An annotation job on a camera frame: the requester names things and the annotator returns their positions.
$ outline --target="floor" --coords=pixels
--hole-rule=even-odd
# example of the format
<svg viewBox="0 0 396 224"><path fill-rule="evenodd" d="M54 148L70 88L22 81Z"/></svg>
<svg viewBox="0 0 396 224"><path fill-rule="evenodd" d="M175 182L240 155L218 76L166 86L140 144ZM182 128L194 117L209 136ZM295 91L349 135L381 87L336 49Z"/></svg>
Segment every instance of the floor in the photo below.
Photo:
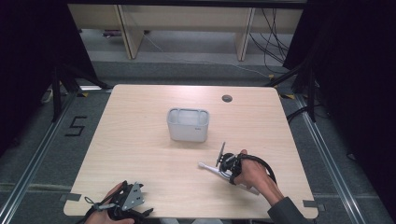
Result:
<svg viewBox="0 0 396 224"><path fill-rule="evenodd" d="M121 64L123 71L129 71L128 66L134 66L134 64L157 63L156 69L159 70L169 69L167 64L187 64L188 66L205 66L205 68L210 65L218 65L221 68L220 71L230 71L231 74L235 70L240 70L247 74L264 77L265 80L269 80L268 76L274 68L276 69L273 73L275 76L286 71L280 67L281 62L268 55L264 56L251 40L247 47L246 59L243 62L238 62L233 46L233 34L151 31L146 34L137 58L130 60L125 52L121 37L106 38L102 36L102 33L103 31L100 30L83 30L81 37L95 69L103 79L108 78L109 82L127 78L120 77L122 73L118 74L118 77L106 76L109 74L108 71L112 71L111 69L116 70L114 67L109 68L109 66L116 66L114 64ZM259 34L253 34L253 37L266 46L264 39ZM292 35L280 35L279 38L283 44L288 46ZM269 45L268 49L282 59L278 47ZM148 76L152 73L152 70L148 68L142 69L142 71ZM182 73L181 70L175 70L175 74L178 76L183 76ZM288 95L290 93L288 83L279 84L278 91ZM84 97L76 97L74 102L70 103L70 108L67 111L68 116L65 119L72 119L82 113L81 111L92 114L92 121L86 124L85 128L87 135L92 136L95 125L101 116L101 113L95 110L101 110L106 106L108 96L108 93L91 94L89 102ZM304 106L304 96L296 97L294 100L286 96L281 99L285 115ZM11 149L0 159L1 204L9 199L14 186L18 186L19 181L21 182L21 176L26 173L26 167L30 165L31 159L37 157L36 149L45 147L42 146L41 139L47 137L47 130L51 128L52 124L49 119L51 113L51 105L44 104L34 115L29 128L22 134L34 137L26 137L16 146L23 147L24 151ZM290 129L299 150L308 182L320 208L319 216L315 221L317 223L393 223L359 165L346 156L347 146L342 137L337 135L326 109L319 107L316 110L316 116L318 122L314 124L309 121L307 115L298 116L290 123ZM59 144L56 138L64 137L67 132L70 132L68 130L70 122L71 120L65 121L61 124L62 127L59 128L59 131L55 132L55 139L49 142L52 150L40 155L42 161L37 165L37 171L32 174L31 182L26 183L28 188L24 192L25 196L16 202L18 209L11 211L11 216L13 216L11 223L43 223L43 220L50 223L76 222L75 217L61 216L63 204L59 203L59 196L70 191L70 183L74 182L73 178L77 174L78 169L73 169L70 164L73 161L81 162L84 157L85 152L76 150L75 146L87 147L91 139L89 137L79 138L76 140L77 142L62 140L59 141L62 142ZM60 155L64 155L67 160L62 160ZM166 224L192 223L193 221L161 220ZM213 223L214 220L202 221Z"/></svg>

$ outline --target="white plastic container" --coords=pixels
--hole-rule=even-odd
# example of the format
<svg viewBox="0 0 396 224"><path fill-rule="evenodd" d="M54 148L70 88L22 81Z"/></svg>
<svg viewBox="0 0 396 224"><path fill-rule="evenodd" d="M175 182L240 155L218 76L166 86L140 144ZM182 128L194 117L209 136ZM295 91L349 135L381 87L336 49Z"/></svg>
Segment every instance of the white plastic container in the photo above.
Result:
<svg viewBox="0 0 396 224"><path fill-rule="evenodd" d="M167 116L171 138L177 141L204 142L209 113L203 109L172 108Z"/></svg>

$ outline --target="round hole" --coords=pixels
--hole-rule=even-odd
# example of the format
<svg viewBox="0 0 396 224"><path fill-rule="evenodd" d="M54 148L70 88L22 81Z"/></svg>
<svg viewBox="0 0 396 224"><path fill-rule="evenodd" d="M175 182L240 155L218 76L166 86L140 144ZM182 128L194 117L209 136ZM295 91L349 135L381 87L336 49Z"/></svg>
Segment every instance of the round hole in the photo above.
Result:
<svg viewBox="0 0 396 224"><path fill-rule="evenodd" d="M225 103L230 103L233 100L233 97L231 95L223 95L221 97L221 99L225 102Z"/></svg>

